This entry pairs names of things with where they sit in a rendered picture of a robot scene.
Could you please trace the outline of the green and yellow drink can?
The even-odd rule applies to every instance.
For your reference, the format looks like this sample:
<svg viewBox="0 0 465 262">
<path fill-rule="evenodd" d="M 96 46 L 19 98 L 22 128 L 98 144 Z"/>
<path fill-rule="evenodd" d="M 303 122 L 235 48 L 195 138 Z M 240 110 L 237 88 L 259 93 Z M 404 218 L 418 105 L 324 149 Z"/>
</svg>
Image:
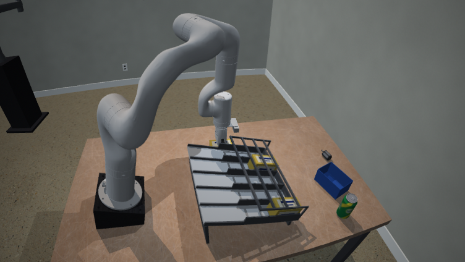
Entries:
<svg viewBox="0 0 465 262">
<path fill-rule="evenodd" d="M 336 210 L 337 215 L 341 219 L 347 219 L 352 213 L 353 209 L 357 205 L 357 197 L 353 193 L 348 193 L 342 200 L 338 209 Z"/>
</svg>

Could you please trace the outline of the blue open bin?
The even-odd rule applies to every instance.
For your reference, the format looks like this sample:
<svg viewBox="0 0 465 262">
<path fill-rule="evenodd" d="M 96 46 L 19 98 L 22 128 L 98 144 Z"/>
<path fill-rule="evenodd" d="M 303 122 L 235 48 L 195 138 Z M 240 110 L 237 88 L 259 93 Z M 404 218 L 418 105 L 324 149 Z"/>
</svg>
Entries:
<svg viewBox="0 0 465 262">
<path fill-rule="evenodd" d="M 332 162 L 319 168 L 315 175 L 317 181 L 334 199 L 346 193 L 353 180 Z"/>
</svg>

